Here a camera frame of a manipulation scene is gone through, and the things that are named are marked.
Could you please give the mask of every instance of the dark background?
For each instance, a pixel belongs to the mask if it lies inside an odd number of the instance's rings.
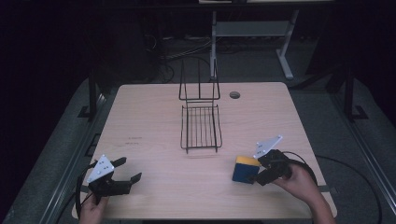
[[[70,98],[91,71],[101,74],[96,81],[103,92],[113,85],[147,82],[156,74],[161,49],[147,53],[144,35],[182,38],[210,32],[200,26],[210,22],[207,12],[196,16],[161,12],[159,20],[158,15],[142,17],[128,11],[117,16],[97,14],[92,6],[98,3],[0,2],[2,220]],[[320,35],[307,73],[346,64],[396,124],[396,8],[392,6],[388,1],[342,5],[325,23],[309,20],[315,10],[302,11],[294,38]]]

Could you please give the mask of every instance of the metal dish rack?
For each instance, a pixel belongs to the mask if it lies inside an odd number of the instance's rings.
[[[184,62],[181,63],[181,76],[178,99],[185,101],[181,111],[180,146],[189,153],[191,149],[212,148],[218,152],[222,145],[219,122],[220,98],[219,79],[210,78],[210,84],[202,85],[200,64],[196,83],[187,84]]]

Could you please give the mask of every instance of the human arm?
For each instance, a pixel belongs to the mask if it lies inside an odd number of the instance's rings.
[[[292,172],[291,177],[279,178],[273,183],[305,202],[312,212],[314,223],[334,224],[335,219],[332,216],[332,210],[309,173],[296,164],[290,164],[289,167]]]
[[[96,197],[94,194],[89,196],[82,204],[81,214],[79,218],[80,224],[99,224],[103,219],[108,197],[102,197],[99,204],[96,204]]]

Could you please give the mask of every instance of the wooden table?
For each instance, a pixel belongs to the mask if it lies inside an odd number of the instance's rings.
[[[283,83],[220,83],[219,88],[221,98],[216,103],[222,147],[218,153],[196,149],[187,154],[180,147],[185,102],[178,100],[179,86],[120,87],[93,159],[102,154],[113,161],[127,157],[116,168],[114,180],[143,174],[129,195],[110,198],[106,218],[311,218],[305,203],[276,185],[232,181],[236,156],[251,157],[256,142],[282,134],[277,148],[302,156],[318,184],[326,185],[287,87]],[[232,99],[231,91],[241,97]],[[330,193],[323,195],[336,216]]]

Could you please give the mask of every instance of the gray floor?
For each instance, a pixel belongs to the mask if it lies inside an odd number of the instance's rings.
[[[287,54],[290,68],[295,75],[294,80],[286,80],[276,58],[275,49],[281,44],[278,40],[251,40],[239,46],[242,49],[233,54],[220,53],[220,82],[261,82],[280,81],[293,86],[309,78],[304,74],[309,64],[315,41],[292,42]],[[191,42],[168,41],[165,43],[171,52],[181,52],[191,46],[199,45]],[[194,54],[208,60],[208,53]],[[196,58],[184,58],[185,72],[197,73]],[[179,81],[181,60],[169,61],[174,68],[173,82]],[[208,65],[202,61],[201,74],[209,74]],[[165,71],[169,78],[172,74]],[[364,159],[361,143],[356,140],[356,130],[365,140],[392,186],[396,186],[396,130],[381,110],[375,105],[370,92],[356,82],[354,104],[360,105],[368,114],[369,119],[357,120],[351,124],[341,112],[339,102],[343,93],[329,94],[324,90],[327,78],[324,78],[303,91],[290,91],[291,97],[308,139],[317,155],[343,161],[363,173],[375,187],[375,194],[382,207],[382,223],[396,223],[396,216],[384,197],[380,185],[370,169],[370,162]],[[162,83],[163,77],[158,76],[152,83]],[[71,217],[74,200],[67,204],[72,195],[76,178],[88,165],[91,158],[85,157],[96,133],[100,133],[105,125],[106,117],[111,108],[117,88],[106,98],[98,101],[98,115],[93,122],[78,118],[84,105],[88,105],[88,82],[84,81],[64,111],[64,115],[53,131],[51,138],[32,170],[25,185],[4,223],[54,223],[66,206],[60,223],[77,223]],[[369,185],[343,164],[318,158],[318,163],[331,188],[331,193],[338,210],[338,223],[376,223],[378,206],[375,195]],[[141,223],[141,220],[105,220],[104,223]],[[310,220],[265,220],[264,223],[311,223]]]

